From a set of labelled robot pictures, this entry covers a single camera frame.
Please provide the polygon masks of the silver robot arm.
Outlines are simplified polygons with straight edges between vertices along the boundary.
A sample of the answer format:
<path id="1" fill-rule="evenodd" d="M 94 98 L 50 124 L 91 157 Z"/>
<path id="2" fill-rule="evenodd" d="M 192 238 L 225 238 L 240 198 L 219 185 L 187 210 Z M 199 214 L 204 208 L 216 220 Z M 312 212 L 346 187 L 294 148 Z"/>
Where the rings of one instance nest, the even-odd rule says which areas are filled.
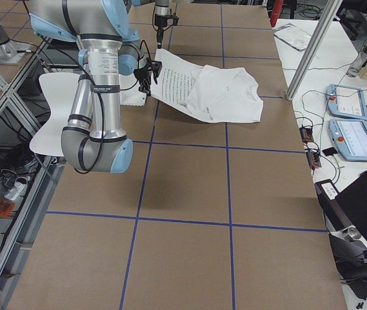
<path id="1" fill-rule="evenodd" d="M 133 7 L 154 4 L 152 11 L 152 28 L 156 33 L 157 49 L 162 49 L 164 33 L 171 27 L 177 26 L 179 17 L 176 12 L 172 13 L 170 1 L 167 0 L 133 0 Z"/>
<path id="2" fill-rule="evenodd" d="M 61 134 L 64 157 L 81 174 L 125 172 L 133 142 L 121 126 L 120 77 L 133 74 L 139 91 L 149 94 L 161 70 L 161 62 L 144 56 L 140 37 L 130 28 L 130 5 L 124 1 L 31 1 L 29 7 L 35 32 L 80 45 L 75 64 L 83 73 Z"/>

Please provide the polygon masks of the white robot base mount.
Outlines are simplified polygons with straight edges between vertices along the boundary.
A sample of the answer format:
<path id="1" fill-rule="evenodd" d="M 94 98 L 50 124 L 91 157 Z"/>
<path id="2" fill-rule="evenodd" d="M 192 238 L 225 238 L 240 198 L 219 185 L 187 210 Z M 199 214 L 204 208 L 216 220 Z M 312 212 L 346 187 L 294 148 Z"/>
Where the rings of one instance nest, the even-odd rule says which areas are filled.
<path id="1" fill-rule="evenodd" d="M 138 91 L 139 82 L 134 71 L 143 66 L 144 54 L 139 48 L 141 38 L 136 29 L 128 24 L 128 13 L 124 1 L 113 1 L 112 26 L 121 38 L 117 50 L 117 72 L 119 74 L 122 105 L 143 106 L 146 96 Z"/>

